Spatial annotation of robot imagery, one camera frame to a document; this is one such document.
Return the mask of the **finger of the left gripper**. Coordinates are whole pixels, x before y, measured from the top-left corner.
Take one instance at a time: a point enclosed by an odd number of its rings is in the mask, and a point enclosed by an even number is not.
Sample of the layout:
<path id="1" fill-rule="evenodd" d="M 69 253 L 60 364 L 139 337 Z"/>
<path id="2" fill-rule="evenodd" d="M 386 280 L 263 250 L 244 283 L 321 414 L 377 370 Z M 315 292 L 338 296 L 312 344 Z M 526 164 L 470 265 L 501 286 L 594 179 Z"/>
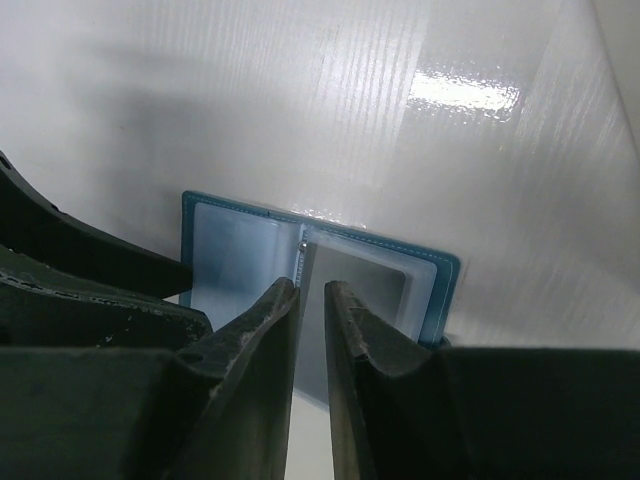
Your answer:
<path id="1" fill-rule="evenodd" d="M 74 277 L 1 248 L 1 345 L 186 348 L 212 333 L 197 310 Z"/>
<path id="2" fill-rule="evenodd" d="M 58 209 L 1 156 L 1 244 L 52 268 L 167 298 L 192 288 L 192 269 Z"/>

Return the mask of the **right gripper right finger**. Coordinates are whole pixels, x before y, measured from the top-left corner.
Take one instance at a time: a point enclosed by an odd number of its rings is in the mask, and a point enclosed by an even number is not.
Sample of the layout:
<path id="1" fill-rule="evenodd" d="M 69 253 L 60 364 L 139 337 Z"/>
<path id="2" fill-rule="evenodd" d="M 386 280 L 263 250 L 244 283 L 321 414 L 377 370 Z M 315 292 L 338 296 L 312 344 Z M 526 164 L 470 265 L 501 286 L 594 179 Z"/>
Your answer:
<path id="1" fill-rule="evenodd" d="M 631 350 L 426 349 L 324 290 L 338 479 L 635 479 Z"/>

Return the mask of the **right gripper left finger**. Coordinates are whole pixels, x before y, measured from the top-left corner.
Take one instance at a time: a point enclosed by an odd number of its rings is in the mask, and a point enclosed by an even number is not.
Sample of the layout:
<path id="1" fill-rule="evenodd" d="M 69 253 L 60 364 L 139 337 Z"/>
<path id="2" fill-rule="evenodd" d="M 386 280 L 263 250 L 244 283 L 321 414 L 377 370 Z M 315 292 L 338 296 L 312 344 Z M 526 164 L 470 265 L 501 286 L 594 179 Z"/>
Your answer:
<path id="1" fill-rule="evenodd" d="M 1 345 L 5 479 L 280 479 L 299 292 L 186 348 Z"/>

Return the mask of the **blue leather card holder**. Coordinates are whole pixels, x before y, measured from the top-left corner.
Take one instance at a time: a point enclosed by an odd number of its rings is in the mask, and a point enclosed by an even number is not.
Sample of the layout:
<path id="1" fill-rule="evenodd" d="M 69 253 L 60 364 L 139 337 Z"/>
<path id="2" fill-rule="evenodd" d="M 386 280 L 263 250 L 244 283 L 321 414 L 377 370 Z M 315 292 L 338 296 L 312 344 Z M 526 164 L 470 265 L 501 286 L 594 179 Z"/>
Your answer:
<path id="1" fill-rule="evenodd" d="M 425 347 L 445 343 L 460 260 L 338 224 L 186 191 L 181 260 L 193 270 L 182 305 L 218 330 L 279 277 L 300 289 L 295 392 L 328 407 L 324 286 L 342 281 L 375 315 Z"/>

